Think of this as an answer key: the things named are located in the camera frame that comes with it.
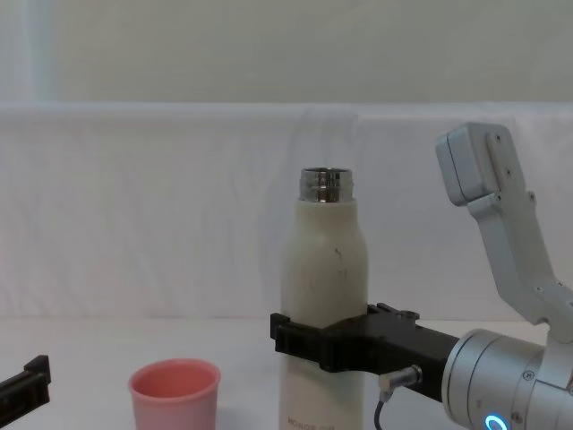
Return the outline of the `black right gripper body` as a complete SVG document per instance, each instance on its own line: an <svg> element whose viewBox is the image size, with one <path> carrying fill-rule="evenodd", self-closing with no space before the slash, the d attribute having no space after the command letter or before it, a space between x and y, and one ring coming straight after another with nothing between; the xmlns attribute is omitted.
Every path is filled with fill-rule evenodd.
<svg viewBox="0 0 573 430"><path fill-rule="evenodd" d="M422 369L422 381L413 390L442 400L445 365L458 338L404 319L368 318L358 347L358 369L386 374L409 366Z"/></svg>

